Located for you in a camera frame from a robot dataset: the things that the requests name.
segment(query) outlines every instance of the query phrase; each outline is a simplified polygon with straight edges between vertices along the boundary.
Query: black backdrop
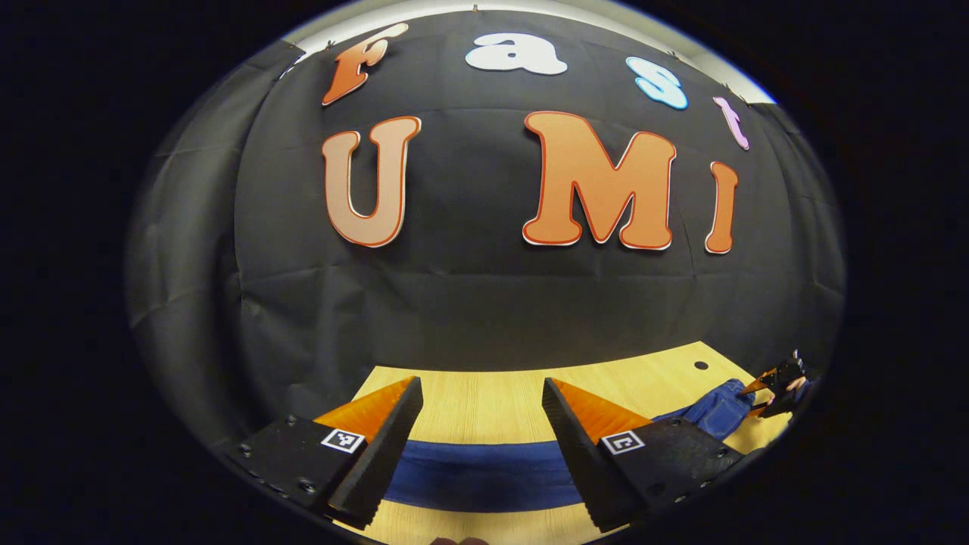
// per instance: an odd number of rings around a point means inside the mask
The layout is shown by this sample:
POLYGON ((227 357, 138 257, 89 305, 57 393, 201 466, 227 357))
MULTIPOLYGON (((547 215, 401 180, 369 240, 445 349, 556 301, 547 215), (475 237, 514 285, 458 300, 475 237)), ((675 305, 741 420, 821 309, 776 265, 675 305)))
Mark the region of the black backdrop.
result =
MULTIPOLYGON (((28 181, 8 183, 4 201, 16 234, 5 240, 16 318, 2 397, 15 455, 5 542, 329 542, 187 433, 144 370, 121 290, 123 235, 149 157, 214 81, 322 9, 287 6, 5 5, 5 89, 16 99, 7 150, 12 176, 28 181)), ((812 410, 742 483, 653 529, 650 542, 749 541, 751 524, 793 543, 964 536, 959 451, 944 448, 952 432, 940 425, 964 399, 949 305, 957 168, 946 160, 959 150, 945 107, 959 99, 944 84, 952 60, 939 54, 956 50, 958 17, 933 2, 649 9, 785 103, 838 167, 852 248, 847 313, 812 410), (899 66, 926 78, 903 78, 899 66), (936 80, 936 102, 921 108, 936 80), (899 191, 913 180, 915 195, 899 191), (930 391, 919 388, 926 378, 930 391)))
MULTIPOLYGON (((151 160, 127 263, 132 324, 165 395, 206 444, 265 424, 239 430, 253 410, 240 405, 272 417, 327 412, 374 365, 543 369, 697 340, 753 374, 793 348, 812 371, 827 365, 846 291, 841 219, 822 165, 781 109, 748 108, 691 66, 581 22, 520 12, 407 22, 367 83, 325 108, 335 56, 377 31, 279 81, 301 51, 273 44, 203 96, 151 160), (468 66, 475 39, 495 32, 551 41, 568 71, 468 66), (670 67, 688 108, 647 98, 628 56, 670 67), (748 151, 714 96, 739 112, 748 151), (523 123, 536 111, 588 119, 613 164, 637 131, 673 142, 668 249, 598 244, 587 228, 566 247, 522 238, 542 177, 541 144, 523 123), (329 225, 320 147, 400 115, 422 119, 403 228, 387 246, 355 246, 329 225), (740 178, 725 255, 703 249, 712 161, 740 178), (233 382, 255 401, 232 401, 233 382)), ((352 195, 372 210, 376 146, 362 138, 352 195)))

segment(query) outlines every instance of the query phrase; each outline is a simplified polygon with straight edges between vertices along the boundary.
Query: black fabric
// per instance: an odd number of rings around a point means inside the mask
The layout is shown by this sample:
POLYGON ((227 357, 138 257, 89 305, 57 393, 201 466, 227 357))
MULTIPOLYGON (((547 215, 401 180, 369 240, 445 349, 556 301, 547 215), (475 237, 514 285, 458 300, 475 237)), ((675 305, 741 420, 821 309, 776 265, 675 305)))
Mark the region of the black fabric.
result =
POLYGON ((747 108, 663 52, 580 22, 519 12, 407 22, 384 59, 364 68, 368 82, 325 108, 335 56, 373 33, 304 59, 275 84, 297 55, 292 49, 271 71, 240 67, 179 137, 186 151, 160 160, 149 176, 129 264, 133 324, 169 351, 152 366, 167 377, 170 399, 196 415, 206 443, 245 428, 226 408, 230 393, 220 392, 229 375, 247 385, 239 391, 251 387, 252 419, 326 412, 349 401, 375 365, 542 369, 703 340, 754 374, 793 348, 812 367, 825 366, 846 290, 840 219, 820 164, 778 108, 747 108), (467 65, 473 41, 493 32, 550 40, 568 71, 549 77, 467 65), (646 97, 628 56, 673 71, 688 108, 646 97), (713 96, 739 114, 749 151, 713 96), (539 110, 588 119, 613 163, 637 131, 673 142, 667 250, 630 250, 616 234, 597 244, 578 199, 581 240, 525 242, 542 155, 523 121, 539 110), (376 197, 367 135, 399 115, 423 122, 408 153, 402 231, 382 248, 353 245, 328 222, 320 147, 338 132, 360 132, 352 195, 366 213, 376 197), (206 158, 188 162, 198 154, 206 158), (739 175, 726 255, 703 250, 714 160, 739 175), (225 271, 217 274, 219 252, 225 271), (177 315, 185 305, 199 321, 177 315), (220 336, 210 323, 218 316, 227 320, 220 336), (237 355, 220 358, 217 338, 237 355))

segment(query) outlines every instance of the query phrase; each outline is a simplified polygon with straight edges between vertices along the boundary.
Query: wooden table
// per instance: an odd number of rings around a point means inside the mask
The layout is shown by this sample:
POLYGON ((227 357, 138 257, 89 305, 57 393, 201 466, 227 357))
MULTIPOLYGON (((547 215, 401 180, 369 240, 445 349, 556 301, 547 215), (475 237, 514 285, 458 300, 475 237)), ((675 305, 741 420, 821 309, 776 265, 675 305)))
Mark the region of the wooden table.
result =
MULTIPOLYGON (((542 410, 547 376, 647 418, 692 404, 731 378, 744 384, 754 379, 706 344, 694 342, 635 358, 560 369, 461 372, 377 367, 355 399, 411 375, 421 378, 424 401, 410 438, 457 444, 555 440, 542 410), (698 369, 695 362, 708 367, 698 369)), ((766 397, 762 390, 755 402, 766 397)), ((748 418, 724 442, 746 454, 781 434, 790 418, 790 413, 765 420, 748 418)), ((581 503, 518 513, 462 513, 384 500, 365 530, 340 526, 390 545, 428 545, 436 537, 460 541, 468 536, 489 545, 578 545, 604 535, 581 503)))

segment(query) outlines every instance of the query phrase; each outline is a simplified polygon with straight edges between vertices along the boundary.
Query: blue cloth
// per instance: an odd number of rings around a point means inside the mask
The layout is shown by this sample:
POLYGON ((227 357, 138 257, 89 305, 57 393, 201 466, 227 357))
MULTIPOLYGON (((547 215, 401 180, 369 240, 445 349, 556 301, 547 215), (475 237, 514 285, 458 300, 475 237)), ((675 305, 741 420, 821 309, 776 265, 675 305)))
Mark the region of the blue cloth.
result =
MULTIPOLYGON (((696 403, 652 418, 678 416, 723 440, 743 422, 754 394, 742 398, 739 380, 714 388, 696 403)), ((455 445, 407 441, 384 498, 473 513, 537 511, 581 503, 555 441, 455 445)))

